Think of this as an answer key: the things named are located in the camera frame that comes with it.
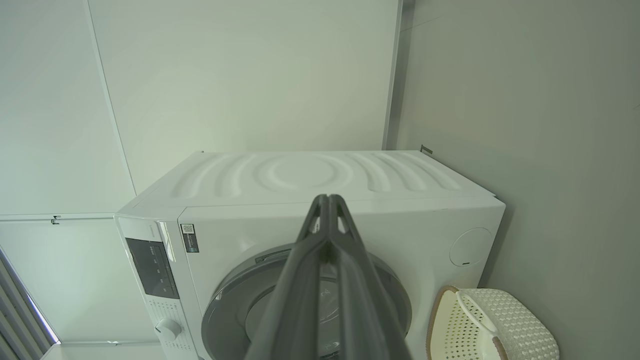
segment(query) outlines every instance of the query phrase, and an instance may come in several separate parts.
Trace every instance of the front-loading washer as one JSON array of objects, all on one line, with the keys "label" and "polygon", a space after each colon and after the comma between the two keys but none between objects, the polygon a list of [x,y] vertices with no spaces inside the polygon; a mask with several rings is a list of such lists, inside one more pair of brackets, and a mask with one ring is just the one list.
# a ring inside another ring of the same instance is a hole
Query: front-loading washer
[{"label": "front-loading washer", "polygon": [[[347,202],[412,357],[438,289],[477,286],[504,204],[418,151],[199,152],[116,214],[168,360],[241,360],[314,197]],[[318,356],[338,359],[335,274]]]}]

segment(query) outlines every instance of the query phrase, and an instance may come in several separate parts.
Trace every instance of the qr code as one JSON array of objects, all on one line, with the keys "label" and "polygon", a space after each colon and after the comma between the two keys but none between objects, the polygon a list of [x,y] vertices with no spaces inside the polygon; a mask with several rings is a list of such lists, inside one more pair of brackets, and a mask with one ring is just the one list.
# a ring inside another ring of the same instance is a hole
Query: qr code
[{"label": "qr code", "polygon": [[182,233],[183,234],[195,234],[196,231],[193,229],[193,224],[182,224]]}]

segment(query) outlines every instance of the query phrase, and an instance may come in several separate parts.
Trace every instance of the round vent cover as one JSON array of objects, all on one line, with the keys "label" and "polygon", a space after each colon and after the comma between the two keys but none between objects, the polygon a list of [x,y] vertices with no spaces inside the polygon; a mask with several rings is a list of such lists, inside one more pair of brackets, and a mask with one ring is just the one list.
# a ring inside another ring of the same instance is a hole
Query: round vent cover
[{"label": "round vent cover", "polygon": [[491,251],[493,236],[489,230],[476,227],[462,234],[451,247],[449,258],[456,266],[469,266],[486,259]]}]

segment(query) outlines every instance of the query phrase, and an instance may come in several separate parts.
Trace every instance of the control panel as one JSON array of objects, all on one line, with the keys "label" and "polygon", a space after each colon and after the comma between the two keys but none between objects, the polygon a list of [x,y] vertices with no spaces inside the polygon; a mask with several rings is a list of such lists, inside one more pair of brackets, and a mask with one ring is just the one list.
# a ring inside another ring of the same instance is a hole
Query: control panel
[{"label": "control panel", "polygon": [[127,238],[129,250],[147,295],[179,299],[162,243]]}]

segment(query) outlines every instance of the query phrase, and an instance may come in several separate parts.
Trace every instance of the white laundry basket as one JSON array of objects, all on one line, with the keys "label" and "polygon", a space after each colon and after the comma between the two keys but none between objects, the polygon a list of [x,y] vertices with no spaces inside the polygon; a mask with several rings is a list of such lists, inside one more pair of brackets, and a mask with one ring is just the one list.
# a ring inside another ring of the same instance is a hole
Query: white laundry basket
[{"label": "white laundry basket", "polygon": [[511,294],[444,286],[426,340],[428,360],[558,360],[553,335]]}]

